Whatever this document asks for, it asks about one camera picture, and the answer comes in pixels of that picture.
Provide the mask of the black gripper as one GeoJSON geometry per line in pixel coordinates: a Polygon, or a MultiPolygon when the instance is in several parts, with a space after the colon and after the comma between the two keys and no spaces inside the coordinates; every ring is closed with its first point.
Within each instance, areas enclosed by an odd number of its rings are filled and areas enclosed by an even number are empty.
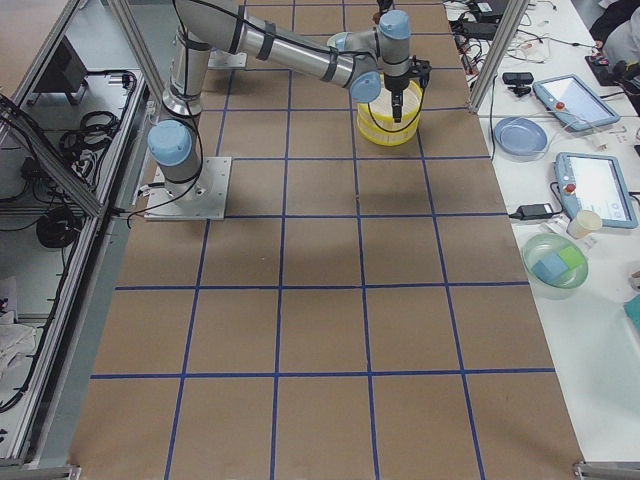
{"type": "Polygon", "coordinates": [[[405,75],[391,76],[385,75],[385,88],[391,95],[392,115],[395,123],[402,121],[402,109],[404,91],[408,87],[408,78],[405,75]]]}

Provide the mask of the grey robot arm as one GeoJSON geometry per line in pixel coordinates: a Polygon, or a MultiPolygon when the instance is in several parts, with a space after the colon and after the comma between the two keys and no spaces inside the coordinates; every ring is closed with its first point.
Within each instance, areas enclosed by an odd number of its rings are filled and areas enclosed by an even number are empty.
{"type": "Polygon", "coordinates": [[[391,9],[394,0],[377,0],[378,12],[380,14],[386,13],[391,9]]]}
{"type": "Polygon", "coordinates": [[[190,163],[219,150],[235,158],[231,216],[273,216],[287,194],[296,215],[345,215],[354,202],[423,188],[417,158],[364,159],[347,153],[347,99],[330,84],[286,70],[208,73],[200,133],[190,163]]]}

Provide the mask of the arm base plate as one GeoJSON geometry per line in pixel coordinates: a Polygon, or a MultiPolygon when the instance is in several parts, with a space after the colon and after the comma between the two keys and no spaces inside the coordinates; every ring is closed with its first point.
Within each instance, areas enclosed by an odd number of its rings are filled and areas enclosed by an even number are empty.
{"type": "Polygon", "coordinates": [[[200,176],[184,184],[167,182],[159,166],[150,190],[144,217],[150,221],[199,221],[225,218],[231,157],[205,157],[200,176]]]}

